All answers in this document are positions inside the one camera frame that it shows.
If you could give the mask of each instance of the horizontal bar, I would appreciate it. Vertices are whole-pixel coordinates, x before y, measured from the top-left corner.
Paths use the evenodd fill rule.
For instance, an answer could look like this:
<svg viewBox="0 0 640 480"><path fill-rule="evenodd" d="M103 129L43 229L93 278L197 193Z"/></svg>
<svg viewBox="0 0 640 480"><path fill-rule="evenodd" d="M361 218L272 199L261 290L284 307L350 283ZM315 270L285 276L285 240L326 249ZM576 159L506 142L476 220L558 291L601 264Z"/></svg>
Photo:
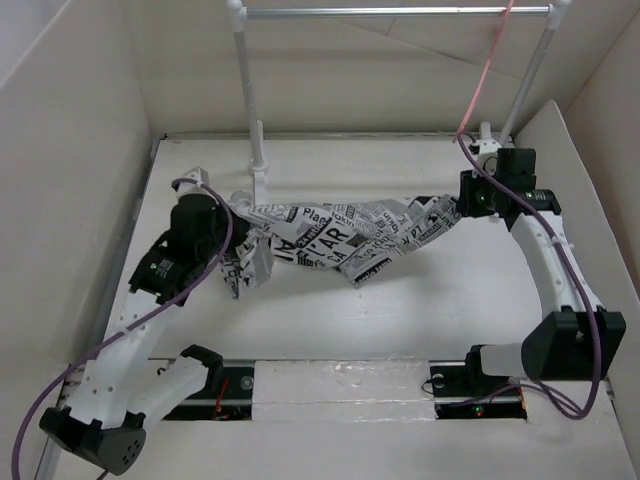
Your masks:
<svg viewBox="0 0 640 480"><path fill-rule="evenodd" d="M464 398L464 397L460 397L460 398L456 398L456 397L434 398L433 399L433 403L435 403L436 405L451 405L452 403L467 402L469 400L473 400L473 397L471 397L471 398ZM522 401L522 399L520 397L515 396L515 395L511 395L511 396L508 396L508 397L499 397L498 396L498 397L493 397L493 398L485 398L481 402L476 402L476 403L478 405L481 405L483 403L520 403L521 401Z"/></svg>
<svg viewBox="0 0 640 480"><path fill-rule="evenodd" d="M333 17L499 17L505 7L247 8L247 20ZM546 17L551 6L513 7L511 15Z"/></svg>

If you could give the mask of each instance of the white panel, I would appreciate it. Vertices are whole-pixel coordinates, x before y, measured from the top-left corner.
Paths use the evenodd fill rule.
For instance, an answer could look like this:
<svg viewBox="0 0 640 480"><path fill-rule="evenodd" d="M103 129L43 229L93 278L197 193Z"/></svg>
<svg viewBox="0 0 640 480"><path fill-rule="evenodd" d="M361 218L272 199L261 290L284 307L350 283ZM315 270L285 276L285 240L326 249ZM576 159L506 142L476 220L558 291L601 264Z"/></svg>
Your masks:
<svg viewBox="0 0 640 480"><path fill-rule="evenodd" d="M266 151L272 202L457 194L467 168L450 137L268 140ZM171 180L202 166L228 197L251 188L248 158L246 140L161 142L114 311L140 258L168 227ZM154 357L176 357L198 343L226 358L460 359L474 343L521 341L540 321L540 302L504 225L468 219L360 290L336 272L278 263L271 279L241 301L214 273L178 315Z"/></svg>
<svg viewBox="0 0 640 480"><path fill-rule="evenodd" d="M396 0L249 0L249 7L382 5ZM495 1L428 0L405 5ZM542 0L531 0L533 4ZM238 66L223 1L122 0L152 128L246 131ZM635 0L574 0L523 110L566 106L630 16ZM457 128L498 20L256 21L247 26L258 116L273 131L434 131ZM512 19L471 125L501 125L543 28ZM391 28L390 36L385 34Z"/></svg>
<svg viewBox="0 0 640 480"><path fill-rule="evenodd" d="M119 5L70 2L0 86L0 478L50 370L84 348L148 147ZM44 443L37 418L22 478Z"/></svg>
<svg viewBox="0 0 640 480"><path fill-rule="evenodd" d="M224 2L123 5L153 129L246 131ZM424 28L434 21L423 19ZM454 130L481 73L468 62L333 20L250 22L247 44L267 132ZM491 73L477 118L504 122L518 85ZM525 112L546 98L534 89Z"/></svg>
<svg viewBox="0 0 640 480"><path fill-rule="evenodd" d="M637 127L640 122L640 16L636 15L618 43L567 112L567 124L580 156L593 179L607 219L626 265L640 287L640 209L638 209ZM589 235L599 238L595 229ZM613 242L607 231L608 240ZM602 263L621 265L619 255ZM608 276L599 277L606 285ZM607 295L618 299L627 318L627 335L612 373L618 413L629 451L640 469L640 420L636 403L640 394L640 309L627 280Z"/></svg>
<svg viewBox="0 0 640 480"><path fill-rule="evenodd" d="M0 85L66 0L0 2Z"/></svg>
<svg viewBox="0 0 640 480"><path fill-rule="evenodd" d="M585 279L605 308L622 312L627 321L627 333L609 375L616 393L616 411L620 417L622 432L638 468L640 420L637 415L637 398L640 379L637 366L640 361L640 302L608 219L571 143L557 106L547 104L518 135L516 144L536 149L538 186L550 188L558 196L567 238L575 244L573 253ZM601 158L603 162L610 162L616 157L607 153ZM627 190L627 194L629 202L633 202L635 190Z"/></svg>
<svg viewBox="0 0 640 480"><path fill-rule="evenodd" d="M427 361L257 362L254 421L433 421Z"/></svg>
<svg viewBox="0 0 640 480"><path fill-rule="evenodd" d="M442 5L443 0L405 0L405 5ZM461 5L505 5L507 0L461 0ZM553 0L521 0L516 5L548 5ZM638 10L637 0L573 0L556 33L535 80L535 85L553 98L561 109L575 98L611 48L629 19ZM442 19L425 24L420 19L398 19L390 37L431 49L452 58L484 66L501 19ZM492 70L522 78L546 19L512 17L491 65ZM472 92L463 92L470 99Z"/></svg>
<svg viewBox="0 0 640 480"><path fill-rule="evenodd" d="M588 388L556 386L573 398ZM582 422L525 398L528 422L161 422L126 479L636 479L605 392ZM99 473L63 454L54 480Z"/></svg>

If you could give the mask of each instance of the screw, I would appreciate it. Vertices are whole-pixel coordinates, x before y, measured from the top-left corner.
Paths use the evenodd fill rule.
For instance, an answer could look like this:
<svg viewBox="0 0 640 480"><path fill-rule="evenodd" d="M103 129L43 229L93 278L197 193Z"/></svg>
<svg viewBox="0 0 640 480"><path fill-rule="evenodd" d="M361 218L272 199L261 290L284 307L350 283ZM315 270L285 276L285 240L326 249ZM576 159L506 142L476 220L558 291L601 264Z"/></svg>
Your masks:
<svg viewBox="0 0 640 480"><path fill-rule="evenodd" d="M442 388L444 387L444 375L441 373L436 373L431 376L431 385L433 388Z"/></svg>
<svg viewBox="0 0 640 480"><path fill-rule="evenodd" d="M240 379L240 388L243 390L251 390L253 388L253 378L242 377Z"/></svg>

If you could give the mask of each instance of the pink cable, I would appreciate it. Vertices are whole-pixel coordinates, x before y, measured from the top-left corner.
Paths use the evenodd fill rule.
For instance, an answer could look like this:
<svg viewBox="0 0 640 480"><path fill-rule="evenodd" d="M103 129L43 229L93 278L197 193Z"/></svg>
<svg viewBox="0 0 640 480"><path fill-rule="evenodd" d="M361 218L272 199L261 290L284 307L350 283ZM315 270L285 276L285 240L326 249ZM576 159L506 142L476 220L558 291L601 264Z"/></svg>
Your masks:
<svg viewBox="0 0 640 480"><path fill-rule="evenodd" d="M482 90L482 86L484 85L484 81L487 77L487 73L489 73L489 67L491 66L491 61L493 60L493 55L496 52L496 48L498 47L498 42L500 41L500 37L502 37L502 33L507 25L507 20L509 20L509 15L511 15L511 8L516 0L509 0L509 5L507 5L507 9L504 12L504 17L502 17L502 23L500 24L500 28L498 29L498 33L496 33L495 38L493 39L493 45L491 45L491 50L489 50L489 57L487 58L487 62L484 64L484 70L482 70L482 75L480 76L480 81L478 82L478 86L476 87L476 92L473 94L473 98L471 99L471 103L469 104L469 108L467 108L467 113L464 114L464 118L456 131L455 136L453 137L453 143L458 140L460 134L467 128L467 123L469 123L469 119L471 118L471 114L473 110L476 108L476 103L478 102L478 97L480 96L480 91Z"/></svg>

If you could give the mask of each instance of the metal rod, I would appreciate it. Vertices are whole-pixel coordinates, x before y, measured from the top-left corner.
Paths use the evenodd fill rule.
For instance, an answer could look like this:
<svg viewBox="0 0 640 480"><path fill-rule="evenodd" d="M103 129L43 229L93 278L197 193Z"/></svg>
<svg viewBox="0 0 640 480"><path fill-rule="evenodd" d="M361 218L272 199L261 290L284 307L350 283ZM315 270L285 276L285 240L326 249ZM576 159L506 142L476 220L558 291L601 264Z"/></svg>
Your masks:
<svg viewBox="0 0 640 480"><path fill-rule="evenodd" d="M233 39L236 43L236 54L240 65L240 79L242 81L242 93L244 94L244 106L249 121L249 136L251 138L251 152L253 153L253 168L264 168L265 162L262 158L260 148L260 129L258 127L258 116L256 115L256 104L253 100L253 87L251 76L249 75L249 56L247 54L247 43L244 38L244 31L234 32Z"/></svg>
<svg viewBox="0 0 640 480"><path fill-rule="evenodd" d="M518 89L516 98L511 105L511 110L509 110L507 121L505 122L504 127L502 127L502 131L500 132L500 139L498 140L500 145L504 145L509 138L509 135L511 135L513 126L516 123L516 118L518 117L518 114L522 109L522 105L524 105L524 101L526 100L527 94L531 89L531 85L533 85L533 79L538 73L538 69L542 64L544 55L547 53L547 48L551 43L551 39L553 38L554 33L556 33L555 29L546 28L542 33L542 37L540 37L538 46L536 47L535 52L533 52L533 57L531 57L529 68L527 68L527 73L525 73L524 78L522 79L522 83L520 83L520 88Z"/></svg>
<svg viewBox="0 0 640 480"><path fill-rule="evenodd" d="M247 8L247 20L328 17L499 17L505 7ZM546 17L551 6L513 7L511 15Z"/></svg>

